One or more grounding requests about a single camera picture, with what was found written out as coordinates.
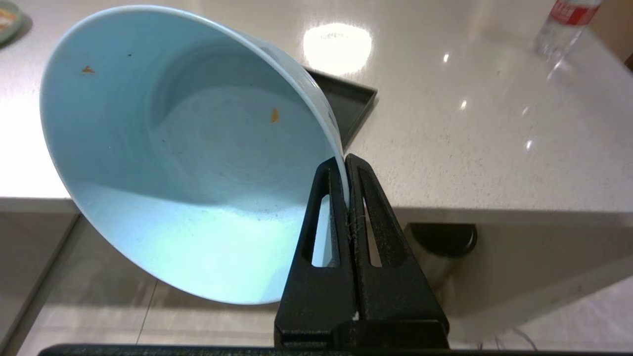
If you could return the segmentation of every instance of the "bowl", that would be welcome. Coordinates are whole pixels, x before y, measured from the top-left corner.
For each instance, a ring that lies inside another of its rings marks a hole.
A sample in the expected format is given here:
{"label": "bowl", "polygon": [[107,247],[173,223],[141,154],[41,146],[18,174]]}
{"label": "bowl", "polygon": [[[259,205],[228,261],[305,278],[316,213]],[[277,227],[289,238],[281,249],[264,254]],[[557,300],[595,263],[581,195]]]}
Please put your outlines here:
{"label": "bowl", "polygon": [[280,300],[318,165],[335,157],[348,188],[334,115],[301,65],[180,10],[76,24],[46,66],[41,117],[88,221],[158,279],[220,302]]}

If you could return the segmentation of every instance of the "speckled surface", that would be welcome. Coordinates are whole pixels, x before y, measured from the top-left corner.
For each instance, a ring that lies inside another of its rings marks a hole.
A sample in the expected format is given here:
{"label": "speckled surface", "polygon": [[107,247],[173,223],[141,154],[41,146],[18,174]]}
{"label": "speckled surface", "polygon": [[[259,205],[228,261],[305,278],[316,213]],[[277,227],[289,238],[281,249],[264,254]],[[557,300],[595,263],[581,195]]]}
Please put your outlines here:
{"label": "speckled surface", "polygon": [[[554,68],[540,60],[530,43],[552,0],[151,2],[378,88],[348,151],[374,167],[396,213],[416,219],[427,210],[466,210],[470,220],[504,221],[487,212],[587,212],[633,224],[633,78],[589,32],[567,62]],[[67,28],[125,3],[20,3],[35,26],[0,49],[5,210],[68,199],[42,137],[39,79]],[[332,23],[348,26],[322,27]]]}

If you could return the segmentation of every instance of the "plastic water bottle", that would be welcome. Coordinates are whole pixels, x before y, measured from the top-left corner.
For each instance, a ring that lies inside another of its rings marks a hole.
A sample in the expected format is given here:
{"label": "plastic water bottle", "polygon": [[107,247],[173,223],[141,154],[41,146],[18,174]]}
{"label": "plastic water bottle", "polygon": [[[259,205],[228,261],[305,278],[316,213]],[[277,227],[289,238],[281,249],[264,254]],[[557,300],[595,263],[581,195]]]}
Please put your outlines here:
{"label": "plastic water bottle", "polygon": [[536,51],[548,61],[560,61],[576,43],[601,2],[602,0],[556,0],[536,37]]}

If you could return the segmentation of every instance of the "kitchen counter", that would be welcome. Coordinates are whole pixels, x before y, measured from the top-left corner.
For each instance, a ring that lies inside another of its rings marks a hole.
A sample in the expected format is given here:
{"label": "kitchen counter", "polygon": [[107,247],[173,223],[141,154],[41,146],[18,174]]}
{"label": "kitchen counter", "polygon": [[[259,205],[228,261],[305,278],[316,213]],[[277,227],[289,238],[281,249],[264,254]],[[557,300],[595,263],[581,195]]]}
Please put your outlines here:
{"label": "kitchen counter", "polygon": [[[74,23],[126,3],[18,1],[33,25],[0,48],[0,211],[74,209],[42,135],[41,75]],[[567,61],[538,58],[530,43],[552,0],[134,3],[378,88],[348,153],[373,166],[402,220],[633,226],[633,78],[588,31]]]}

